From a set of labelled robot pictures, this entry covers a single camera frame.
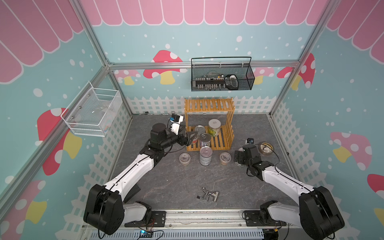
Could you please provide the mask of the wooden two-tier shelf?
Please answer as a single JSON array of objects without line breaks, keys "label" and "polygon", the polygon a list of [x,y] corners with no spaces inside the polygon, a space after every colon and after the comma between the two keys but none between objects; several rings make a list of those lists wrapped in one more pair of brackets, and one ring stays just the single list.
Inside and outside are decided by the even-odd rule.
[{"label": "wooden two-tier shelf", "polygon": [[230,150],[234,140],[234,130],[232,126],[235,113],[235,104],[233,99],[185,99],[185,123],[188,132],[195,127],[190,126],[188,117],[191,114],[227,114],[226,123],[220,126],[219,135],[211,137],[211,148],[214,151]]}]

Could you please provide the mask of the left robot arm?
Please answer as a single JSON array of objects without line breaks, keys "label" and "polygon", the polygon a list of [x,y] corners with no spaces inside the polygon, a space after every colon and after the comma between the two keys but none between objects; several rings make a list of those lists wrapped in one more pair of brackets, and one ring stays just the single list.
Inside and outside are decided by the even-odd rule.
[{"label": "left robot arm", "polygon": [[173,145],[189,146],[197,134],[196,131],[188,132],[179,123],[173,123],[170,128],[162,123],[153,125],[150,138],[135,160],[109,182],[90,189],[84,222],[107,235],[114,234],[123,224],[149,224],[151,206],[143,202],[126,202],[139,191],[137,182],[172,152]]}]

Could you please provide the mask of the small clear-lid jar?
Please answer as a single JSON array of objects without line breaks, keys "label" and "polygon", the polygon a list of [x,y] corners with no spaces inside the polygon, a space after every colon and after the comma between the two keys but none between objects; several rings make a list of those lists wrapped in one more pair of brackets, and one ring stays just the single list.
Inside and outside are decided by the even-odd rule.
[{"label": "small clear-lid jar", "polygon": [[191,162],[191,156],[188,153],[182,153],[179,161],[183,166],[187,166]]}]

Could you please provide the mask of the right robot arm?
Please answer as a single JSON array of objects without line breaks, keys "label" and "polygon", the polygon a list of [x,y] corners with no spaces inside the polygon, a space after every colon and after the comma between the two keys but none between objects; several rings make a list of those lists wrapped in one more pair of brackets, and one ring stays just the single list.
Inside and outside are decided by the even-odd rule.
[{"label": "right robot arm", "polygon": [[247,168],[249,177],[256,177],[289,196],[296,205],[268,201],[260,206],[261,224],[285,222],[302,228],[313,240],[333,239],[345,227],[344,218],[331,192],[323,187],[312,187],[289,176],[268,161],[263,161],[258,146],[247,144],[236,150],[234,161]]}]

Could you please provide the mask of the silver pull-tab can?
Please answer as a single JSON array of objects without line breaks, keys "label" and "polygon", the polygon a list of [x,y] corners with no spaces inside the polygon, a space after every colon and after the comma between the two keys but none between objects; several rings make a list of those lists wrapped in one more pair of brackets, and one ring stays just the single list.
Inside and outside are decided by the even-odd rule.
[{"label": "silver pull-tab can", "polygon": [[198,135],[201,135],[206,132],[206,129],[204,126],[198,125],[198,126],[195,126],[194,131],[197,132]]}]

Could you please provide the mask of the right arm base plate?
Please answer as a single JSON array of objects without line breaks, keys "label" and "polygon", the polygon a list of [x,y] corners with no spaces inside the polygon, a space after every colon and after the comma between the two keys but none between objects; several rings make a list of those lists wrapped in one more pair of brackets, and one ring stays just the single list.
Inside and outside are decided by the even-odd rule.
[{"label": "right arm base plate", "polygon": [[247,227],[285,227],[285,222],[273,220],[266,210],[248,210],[242,212]]}]

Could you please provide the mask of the purple label pull-tab can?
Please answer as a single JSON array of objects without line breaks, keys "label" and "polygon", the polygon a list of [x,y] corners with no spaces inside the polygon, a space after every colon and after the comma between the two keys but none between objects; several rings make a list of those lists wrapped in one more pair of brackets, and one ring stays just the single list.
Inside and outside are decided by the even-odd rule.
[{"label": "purple label pull-tab can", "polygon": [[203,133],[199,136],[200,147],[210,147],[211,146],[211,135]]}]

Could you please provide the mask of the metal tool on floor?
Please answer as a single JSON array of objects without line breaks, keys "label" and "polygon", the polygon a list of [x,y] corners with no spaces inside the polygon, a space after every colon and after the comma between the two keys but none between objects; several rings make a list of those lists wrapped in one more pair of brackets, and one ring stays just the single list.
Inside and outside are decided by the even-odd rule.
[{"label": "metal tool on floor", "polygon": [[219,194],[220,194],[219,191],[209,191],[205,187],[202,187],[202,191],[204,192],[204,195],[203,196],[197,196],[197,199],[208,202],[210,197],[212,197],[213,202],[217,202]]}]

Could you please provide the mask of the tall green seed can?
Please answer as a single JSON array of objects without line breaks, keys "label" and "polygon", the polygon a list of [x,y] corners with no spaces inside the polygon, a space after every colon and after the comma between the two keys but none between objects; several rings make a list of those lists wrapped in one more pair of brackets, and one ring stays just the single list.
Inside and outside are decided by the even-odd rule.
[{"label": "tall green seed can", "polygon": [[204,146],[200,149],[200,164],[202,166],[209,166],[212,161],[213,150],[211,147]]}]

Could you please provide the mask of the black tool set in basket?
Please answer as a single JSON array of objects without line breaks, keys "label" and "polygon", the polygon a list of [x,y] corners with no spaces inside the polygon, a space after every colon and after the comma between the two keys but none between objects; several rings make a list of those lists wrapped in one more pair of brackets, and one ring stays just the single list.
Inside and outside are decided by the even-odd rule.
[{"label": "black tool set in basket", "polygon": [[235,75],[197,78],[191,81],[191,85],[193,89],[202,91],[232,91],[238,90],[240,86]]}]

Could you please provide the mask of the green circuit board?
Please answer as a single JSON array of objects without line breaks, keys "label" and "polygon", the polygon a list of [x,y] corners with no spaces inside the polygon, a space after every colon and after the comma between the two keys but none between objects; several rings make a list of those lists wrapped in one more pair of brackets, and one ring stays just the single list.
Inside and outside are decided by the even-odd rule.
[{"label": "green circuit board", "polygon": [[152,238],[153,235],[154,235],[153,232],[148,232],[148,231],[141,230],[140,233],[139,233],[139,239],[141,239],[141,238]]}]

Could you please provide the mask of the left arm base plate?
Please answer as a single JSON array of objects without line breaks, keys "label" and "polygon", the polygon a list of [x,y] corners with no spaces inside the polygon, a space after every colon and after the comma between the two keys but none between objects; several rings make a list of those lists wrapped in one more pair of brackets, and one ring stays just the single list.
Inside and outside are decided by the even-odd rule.
[{"label": "left arm base plate", "polygon": [[167,216],[166,211],[150,211],[146,213],[146,215],[141,221],[125,223],[124,227],[125,228],[134,228],[134,227],[163,228],[165,226],[166,216]]}]

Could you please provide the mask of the green yellow white-lid can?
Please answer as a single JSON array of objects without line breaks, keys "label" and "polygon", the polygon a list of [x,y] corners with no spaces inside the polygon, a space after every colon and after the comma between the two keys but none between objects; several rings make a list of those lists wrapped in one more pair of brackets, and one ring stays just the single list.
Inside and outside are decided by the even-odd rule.
[{"label": "green yellow white-lid can", "polygon": [[218,119],[211,119],[208,123],[208,133],[216,137],[220,134],[221,131],[221,122]]}]

